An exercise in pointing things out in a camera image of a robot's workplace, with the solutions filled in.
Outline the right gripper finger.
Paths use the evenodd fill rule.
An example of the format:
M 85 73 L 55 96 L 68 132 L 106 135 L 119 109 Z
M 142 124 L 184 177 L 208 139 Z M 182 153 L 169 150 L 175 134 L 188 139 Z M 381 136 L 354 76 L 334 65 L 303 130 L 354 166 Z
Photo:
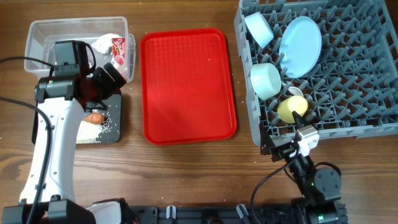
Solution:
M 261 123 L 259 124 L 259 132 L 261 139 L 260 143 L 261 155 L 266 156 L 272 154 L 275 150 L 275 144 Z
M 300 114 L 298 114 L 296 111 L 293 111 L 292 116 L 295 121 L 296 127 L 298 128 L 306 127 L 307 122 L 302 118 Z

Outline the yellow plastic cup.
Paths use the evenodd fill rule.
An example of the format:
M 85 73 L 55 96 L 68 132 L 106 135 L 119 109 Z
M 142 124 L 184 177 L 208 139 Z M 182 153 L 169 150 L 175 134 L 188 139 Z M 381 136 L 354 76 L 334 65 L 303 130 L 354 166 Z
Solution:
M 285 123 L 295 123 L 293 112 L 297 112 L 303 116 L 308 110 L 308 103 L 302 96 L 291 96 L 290 98 L 282 101 L 278 108 L 277 113 L 279 118 Z

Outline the orange carrot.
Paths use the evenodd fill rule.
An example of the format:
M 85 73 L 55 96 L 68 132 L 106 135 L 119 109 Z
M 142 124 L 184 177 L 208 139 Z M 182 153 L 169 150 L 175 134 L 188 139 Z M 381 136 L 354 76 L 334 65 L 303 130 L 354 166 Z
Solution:
M 91 113 L 84 117 L 83 121 L 91 124 L 102 124 L 105 121 L 105 116 L 101 113 Z

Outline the white tissue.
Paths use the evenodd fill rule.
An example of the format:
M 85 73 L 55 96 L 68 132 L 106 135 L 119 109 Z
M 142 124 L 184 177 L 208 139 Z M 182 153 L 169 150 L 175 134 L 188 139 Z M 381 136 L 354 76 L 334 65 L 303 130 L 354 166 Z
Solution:
M 112 46 L 112 39 L 120 38 L 117 34 L 105 34 L 91 44 L 91 47 L 101 54 L 107 54 Z

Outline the red snack wrapper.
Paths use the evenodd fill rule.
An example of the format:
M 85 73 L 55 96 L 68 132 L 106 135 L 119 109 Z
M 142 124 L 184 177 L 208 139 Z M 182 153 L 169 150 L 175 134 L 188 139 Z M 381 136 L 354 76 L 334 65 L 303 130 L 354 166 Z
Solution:
M 125 38 L 112 38 L 112 62 L 118 66 L 124 65 L 124 56 L 126 52 Z

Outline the mint green bowl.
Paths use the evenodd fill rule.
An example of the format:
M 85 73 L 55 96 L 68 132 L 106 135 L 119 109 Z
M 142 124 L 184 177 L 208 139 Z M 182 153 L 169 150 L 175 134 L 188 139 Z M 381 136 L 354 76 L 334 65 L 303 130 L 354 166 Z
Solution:
M 255 64 L 251 68 L 251 83 L 256 95 L 261 100 L 268 100 L 280 92 L 279 71 L 271 63 Z

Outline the light blue plate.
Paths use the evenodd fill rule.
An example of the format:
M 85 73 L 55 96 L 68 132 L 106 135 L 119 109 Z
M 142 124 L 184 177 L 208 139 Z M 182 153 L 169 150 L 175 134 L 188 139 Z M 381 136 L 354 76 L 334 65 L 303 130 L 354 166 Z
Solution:
M 309 17 L 300 16 L 286 28 L 279 48 L 284 54 L 280 63 L 290 78 L 308 73 L 317 63 L 322 48 L 322 36 L 318 25 Z

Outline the light blue bowl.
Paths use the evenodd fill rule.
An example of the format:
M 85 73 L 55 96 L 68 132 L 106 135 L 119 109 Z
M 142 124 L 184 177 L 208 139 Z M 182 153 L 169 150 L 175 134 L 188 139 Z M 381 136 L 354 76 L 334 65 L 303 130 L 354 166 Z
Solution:
M 261 48 L 264 49 L 273 40 L 274 33 L 260 12 L 246 16 L 244 21 L 248 31 Z

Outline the white plastic spoon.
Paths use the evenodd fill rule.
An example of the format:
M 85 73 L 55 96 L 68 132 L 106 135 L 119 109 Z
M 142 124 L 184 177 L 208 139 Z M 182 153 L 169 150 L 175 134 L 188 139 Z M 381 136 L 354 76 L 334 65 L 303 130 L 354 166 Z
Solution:
M 287 82 L 287 83 L 282 82 L 281 85 L 282 85 L 282 94 L 286 95 L 287 92 L 289 92 L 293 96 L 303 97 L 302 91 L 299 88 L 293 86 L 292 82 Z

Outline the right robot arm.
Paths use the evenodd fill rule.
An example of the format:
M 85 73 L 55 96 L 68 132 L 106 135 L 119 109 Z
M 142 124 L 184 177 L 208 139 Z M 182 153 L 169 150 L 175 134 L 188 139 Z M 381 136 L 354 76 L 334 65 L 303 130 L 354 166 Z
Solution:
M 263 178 L 251 195 L 251 213 L 256 223 L 260 220 L 255 214 L 254 201 L 257 191 L 271 177 L 281 171 L 288 175 L 302 194 L 290 204 L 291 216 L 295 223 L 347 223 L 346 207 L 341 199 L 341 170 L 329 162 L 314 164 L 310 151 L 320 139 L 318 129 L 306 122 L 296 111 L 292 112 L 298 130 L 288 143 L 276 146 L 263 125 L 259 126 L 261 154 L 271 155 L 272 161 L 285 161 L 285 165 Z

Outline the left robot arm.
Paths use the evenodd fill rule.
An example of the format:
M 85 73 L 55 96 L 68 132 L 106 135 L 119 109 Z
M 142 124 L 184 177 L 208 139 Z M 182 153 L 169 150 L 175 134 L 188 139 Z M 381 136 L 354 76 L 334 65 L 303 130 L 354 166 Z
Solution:
M 77 40 L 55 44 L 56 65 L 35 86 L 34 156 L 18 205 L 5 207 L 3 223 L 135 223 L 123 198 L 85 208 L 75 202 L 73 164 L 78 129 L 87 105 L 100 104 L 126 84 L 107 63 L 89 63 L 91 46 Z

